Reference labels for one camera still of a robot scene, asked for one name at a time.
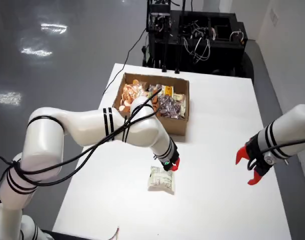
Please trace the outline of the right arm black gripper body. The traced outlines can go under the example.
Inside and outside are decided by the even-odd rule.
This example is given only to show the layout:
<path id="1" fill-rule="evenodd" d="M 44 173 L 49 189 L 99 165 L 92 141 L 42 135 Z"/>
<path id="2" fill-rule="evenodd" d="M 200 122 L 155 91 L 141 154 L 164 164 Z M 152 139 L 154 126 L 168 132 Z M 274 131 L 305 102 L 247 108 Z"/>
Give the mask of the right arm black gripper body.
<path id="1" fill-rule="evenodd" d="M 247 164 L 247 169 L 254 170 L 254 173 L 258 173 L 260 177 L 263 177 L 270 168 L 277 163 L 277 159 L 273 155 L 270 159 L 265 160 L 264 153 L 261 153 L 258 136 L 252 136 L 245 144 L 246 153 L 250 160 Z"/>

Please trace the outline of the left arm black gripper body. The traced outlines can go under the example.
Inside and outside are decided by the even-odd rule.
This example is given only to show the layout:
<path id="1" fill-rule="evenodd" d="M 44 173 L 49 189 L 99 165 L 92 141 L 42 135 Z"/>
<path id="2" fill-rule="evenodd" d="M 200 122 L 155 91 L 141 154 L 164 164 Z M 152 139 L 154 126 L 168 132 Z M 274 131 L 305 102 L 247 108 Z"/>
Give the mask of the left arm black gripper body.
<path id="1" fill-rule="evenodd" d="M 178 158 L 180 158 L 178 153 L 177 145 L 174 141 L 169 142 L 167 151 L 162 155 L 154 154 L 154 159 L 158 159 L 163 166 L 165 171 L 172 171 L 172 163 L 174 163 Z"/>

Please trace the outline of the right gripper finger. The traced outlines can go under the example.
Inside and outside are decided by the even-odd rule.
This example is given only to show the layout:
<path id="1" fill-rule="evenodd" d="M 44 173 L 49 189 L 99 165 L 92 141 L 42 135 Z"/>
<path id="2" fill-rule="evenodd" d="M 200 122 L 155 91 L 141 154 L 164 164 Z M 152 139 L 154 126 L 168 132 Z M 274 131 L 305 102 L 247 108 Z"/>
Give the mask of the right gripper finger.
<path id="1" fill-rule="evenodd" d="M 247 184 L 250 186 L 256 185 L 260 180 L 262 179 L 262 176 L 256 171 L 253 171 L 253 178 L 250 179 Z"/>
<path id="2" fill-rule="evenodd" d="M 245 146 L 241 147 L 236 153 L 235 164 L 237 165 L 241 159 L 249 160 L 249 155 Z"/>

